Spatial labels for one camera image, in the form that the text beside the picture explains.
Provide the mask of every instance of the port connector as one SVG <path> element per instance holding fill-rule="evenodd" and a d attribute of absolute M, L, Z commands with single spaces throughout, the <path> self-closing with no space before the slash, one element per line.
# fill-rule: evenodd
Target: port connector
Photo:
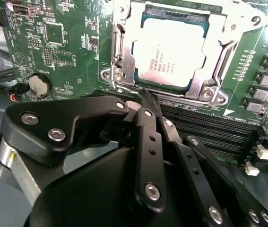
<path fill-rule="evenodd" d="M 34 16 L 41 14 L 42 8 L 41 5 L 37 4 L 26 4 L 26 5 L 19 5 L 19 4 L 13 4 L 11 2 L 7 2 L 7 8 L 10 11 L 13 11 L 16 15 L 20 16 Z"/>

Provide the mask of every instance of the black connector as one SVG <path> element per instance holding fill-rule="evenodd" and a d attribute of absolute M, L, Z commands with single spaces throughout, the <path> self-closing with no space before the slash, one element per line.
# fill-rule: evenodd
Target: black connector
<path fill-rule="evenodd" d="M 10 87 L 9 92 L 14 93 L 16 96 L 20 96 L 30 90 L 30 86 L 28 84 L 18 83 L 12 87 Z"/>
<path fill-rule="evenodd" d="M 0 27 L 8 27 L 9 21 L 7 18 L 6 10 L 0 9 Z"/>

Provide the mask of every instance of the robotic hand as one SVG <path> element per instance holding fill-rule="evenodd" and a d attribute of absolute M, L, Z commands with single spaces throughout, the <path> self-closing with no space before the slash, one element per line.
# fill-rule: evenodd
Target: robotic hand
<path fill-rule="evenodd" d="M 119 147 L 65 175 L 67 155 Z M 155 95 L 9 107 L 0 178 L 33 206 L 26 226 L 268 227 L 268 211 L 193 136 L 180 138 Z"/>

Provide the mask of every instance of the screw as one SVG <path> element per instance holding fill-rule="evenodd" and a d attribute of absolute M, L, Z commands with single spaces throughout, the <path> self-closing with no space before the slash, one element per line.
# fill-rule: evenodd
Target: screw
<path fill-rule="evenodd" d="M 160 198 L 159 189 L 151 183 L 145 185 L 145 193 L 153 201 L 157 201 Z"/>
<path fill-rule="evenodd" d="M 144 113 L 145 113 L 147 116 L 149 116 L 149 117 L 152 116 L 152 113 L 149 112 L 149 111 L 147 111 L 147 110 L 145 110 Z"/>
<path fill-rule="evenodd" d="M 123 71 L 121 69 L 115 69 L 114 70 L 114 77 L 116 80 L 123 79 Z"/>
<path fill-rule="evenodd" d="M 121 109 L 124 108 L 124 105 L 123 105 L 122 103 L 117 102 L 116 105 L 117 105 L 119 108 L 121 108 Z"/>
<path fill-rule="evenodd" d="M 204 93 L 204 97 L 205 98 L 210 98 L 211 97 L 211 92 L 206 92 L 206 93 Z"/>
<path fill-rule="evenodd" d="M 226 101 L 226 99 L 224 97 L 219 97 L 218 98 L 219 103 L 224 103 L 225 101 Z"/>
<path fill-rule="evenodd" d="M 104 72 L 104 73 L 102 74 L 102 76 L 103 76 L 103 78 L 108 79 L 110 75 L 109 75 L 108 72 Z"/>
<path fill-rule="evenodd" d="M 25 124 L 34 125 L 39 122 L 39 119 L 36 115 L 32 113 L 26 113 L 26 114 L 21 115 L 21 121 Z"/>
<path fill-rule="evenodd" d="M 209 211 L 209 214 L 211 216 L 211 218 L 217 223 L 217 224 L 222 224 L 223 222 L 223 219 L 222 219 L 222 216 L 220 214 L 220 212 L 214 208 L 213 206 L 210 206 L 208 208 L 208 211 Z"/>
<path fill-rule="evenodd" d="M 63 141 L 66 138 L 66 134 L 61 129 L 51 129 L 48 132 L 48 136 L 50 139 L 60 142 Z"/>
<path fill-rule="evenodd" d="M 260 223 L 260 219 L 253 210 L 249 210 L 249 215 L 256 223 Z"/>
<path fill-rule="evenodd" d="M 232 25 L 230 26 L 230 30 L 231 30 L 231 31 L 233 31 L 233 30 L 235 30 L 235 29 L 236 29 L 236 27 L 237 27 L 237 25 L 236 25 L 236 24 L 232 24 Z"/>
<path fill-rule="evenodd" d="M 261 18 L 259 16 L 255 16 L 251 19 L 254 26 L 257 26 L 261 22 Z"/>
<path fill-rule="evenodd" d="M 193 144 L 195 144 L 195 145 L 198 145 L 198 144 L 199 144 L 198 141 L 196 141 L 195 139 L 191 139 L 191 142 L 192 142 Z"/>
<path fill-rule="evenodd" d="M 264 218 L 264 220 L 266 220 L 266 222 L 268 223 L 268 215 L 264 211 L 261 211 L 261 215 Z"/>
<path fill-rule="evenodd" d="M 116 77 L 116 80 L 121 80 L 122 79 L 122 76 L 121 76 L 120 73 L 116 73 L 115 77 Z"/>
<path fill-rule="evenodd" d="M 166 123 L 168 126 L 170 126 L 170 127 L 173 126 L 173 123 L 172 123 L 170 120 L 166 120 L 165 123 Z"/>

